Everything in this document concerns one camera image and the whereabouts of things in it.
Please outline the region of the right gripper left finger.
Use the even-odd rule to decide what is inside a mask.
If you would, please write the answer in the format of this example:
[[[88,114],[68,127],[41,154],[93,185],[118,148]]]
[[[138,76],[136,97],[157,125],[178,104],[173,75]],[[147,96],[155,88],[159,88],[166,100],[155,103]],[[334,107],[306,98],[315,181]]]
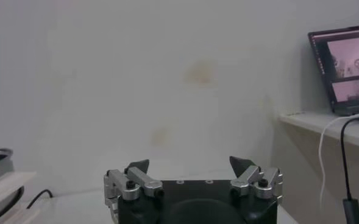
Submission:
[[[151,178],[147,172],[149,160],[131,162],[124,171],[108,170],[104,175],[104,203],[112,214],[118,213],[118,200],[134,201],[144,194],[161,199],[163,182]]]

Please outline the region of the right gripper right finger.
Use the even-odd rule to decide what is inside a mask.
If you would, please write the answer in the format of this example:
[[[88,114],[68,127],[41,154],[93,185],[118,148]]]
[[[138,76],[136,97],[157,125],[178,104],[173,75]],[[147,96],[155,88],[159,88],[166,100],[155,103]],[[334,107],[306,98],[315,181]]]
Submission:
[[[230,165],[236,178],[230,180],[230,188],[238,197],[252,194],[259,199],[275,198],[278,203],[283,200],[283,174],[280,169],[272,167],[262,170],[249,159],[229,157]]]

